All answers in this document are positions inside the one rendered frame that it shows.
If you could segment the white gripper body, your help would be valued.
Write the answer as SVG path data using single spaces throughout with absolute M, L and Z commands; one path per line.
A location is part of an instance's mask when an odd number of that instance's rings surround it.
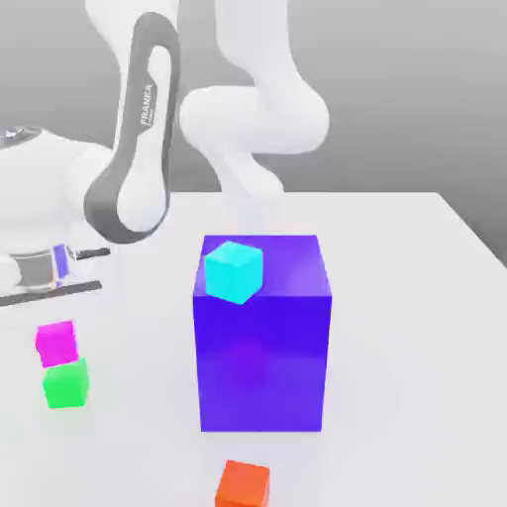
M 96 304 L 99 280 L 62 285 L 46 292 L 0 297 L 0 317 L 76 317 Z

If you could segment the small magenta cube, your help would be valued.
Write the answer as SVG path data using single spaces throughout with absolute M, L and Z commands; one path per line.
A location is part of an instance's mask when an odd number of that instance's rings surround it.
M 71 363 L 79 359 L 72 321 L 38 326 L 36 349 L 43 368 Z

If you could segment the small green cube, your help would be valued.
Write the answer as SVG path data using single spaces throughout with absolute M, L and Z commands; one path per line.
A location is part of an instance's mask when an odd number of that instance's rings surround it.
M 43 387 L 51 409 L 84 406 L 89 389 L 86 359 L 81 357 L 77 361 L 48 368 Z

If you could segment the small cyan cube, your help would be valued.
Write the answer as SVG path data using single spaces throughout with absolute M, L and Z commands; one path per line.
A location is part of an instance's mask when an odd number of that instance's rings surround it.
M 205 255 L 204 270 L 207 295 L 243 305 L 262 287 L 263 252 L 226 241 Z

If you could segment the small orange cube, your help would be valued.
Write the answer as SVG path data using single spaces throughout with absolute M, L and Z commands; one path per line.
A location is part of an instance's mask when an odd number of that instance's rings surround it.
M 228 460 L 215 494 L 215 507 L 268 507 L 269 492 L 268 467 Z

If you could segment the large purple box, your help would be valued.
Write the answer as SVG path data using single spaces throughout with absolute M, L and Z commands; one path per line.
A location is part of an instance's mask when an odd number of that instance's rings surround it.
M 238 236 L 263 252 L 263 285 L 242 305 L 207 295 L 197 268 L 193 320 L 204 432 L 322 428 L 332 290 L 316 236 Z

